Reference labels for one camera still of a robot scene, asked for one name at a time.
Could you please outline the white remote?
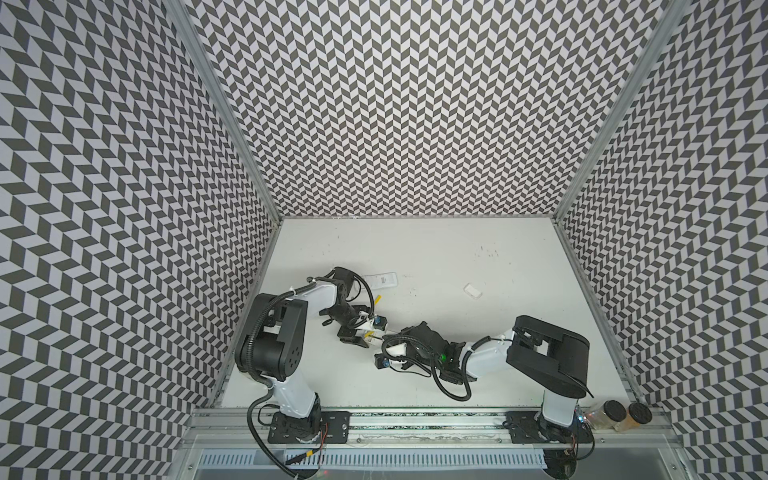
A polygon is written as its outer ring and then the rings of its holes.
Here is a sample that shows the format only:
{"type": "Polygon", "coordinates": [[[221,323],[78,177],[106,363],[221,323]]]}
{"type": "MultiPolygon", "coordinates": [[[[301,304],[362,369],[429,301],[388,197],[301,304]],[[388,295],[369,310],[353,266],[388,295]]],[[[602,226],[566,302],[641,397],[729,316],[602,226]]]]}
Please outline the white remote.
{"type": "Polygon", "coordinates": [[[378,273],[363,276],[371,290],[382,290],[396,288],[398,286],[398,277],[395,272],[378,273]]]}

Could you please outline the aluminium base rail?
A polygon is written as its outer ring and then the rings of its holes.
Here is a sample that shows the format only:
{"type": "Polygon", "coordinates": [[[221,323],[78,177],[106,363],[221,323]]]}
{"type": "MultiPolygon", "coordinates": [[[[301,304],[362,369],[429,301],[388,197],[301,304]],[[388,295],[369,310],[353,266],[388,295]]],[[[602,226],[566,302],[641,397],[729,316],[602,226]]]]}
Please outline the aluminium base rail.
{"type": "MultiPolygon", "coordinates": [[[[506,447],[512,443],[504,426],[508,407],[476,408],[352,408],[347,427],[349,448],[506,447]]],[[[665,414],[653,411],[650,424],[623,433],[598,430],[594,443],[603,448],[679,448],[681,440],[665,414]]],[[[202,409],[194,412],[180,443],[182,448],[250,447],[255,444],[244,408],[202,409]]]]}

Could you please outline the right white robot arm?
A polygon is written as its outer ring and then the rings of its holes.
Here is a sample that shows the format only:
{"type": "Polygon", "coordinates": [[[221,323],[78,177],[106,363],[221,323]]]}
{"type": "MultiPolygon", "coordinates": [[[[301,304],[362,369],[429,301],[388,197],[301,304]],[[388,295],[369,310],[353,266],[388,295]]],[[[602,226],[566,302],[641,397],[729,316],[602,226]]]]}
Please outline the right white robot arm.
{"type": "Polygon", "coordinates": [[[504,427],[515,444],[561,444],[575,450],[582,436],[578,403],[589,396],[590,342],[581,334],[521,315],[513,327],[474,342],[449,342],[425,322],[382,337],[378,369],[423,373],[456,402],[472,398],[484,376],[515,370],[543,388],[536,412],[510,412],[504,427]]]}

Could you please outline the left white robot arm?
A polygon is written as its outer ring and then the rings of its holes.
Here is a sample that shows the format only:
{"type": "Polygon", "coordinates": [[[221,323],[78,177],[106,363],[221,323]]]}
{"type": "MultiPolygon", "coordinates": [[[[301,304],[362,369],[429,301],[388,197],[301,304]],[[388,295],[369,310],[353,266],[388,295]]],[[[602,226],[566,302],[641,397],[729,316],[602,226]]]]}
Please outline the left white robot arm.
{"type": "Polygon", "coordinates": [[[270,442],[315,442],[331,424],[322,418],[319,394],[299,371],[307,320],[323,317],[326,325],[336,323],[341,342],[367,348],[366,337],[388,325],[386,317],[376,313],[376,305],[366,280],[343,267],[309,277],[306,285],[284,293],[256,296],[235,344],[234,359],[241,374],[266,387],[255,405],[272,401],[277,407],[269,424],[270,442]]]}

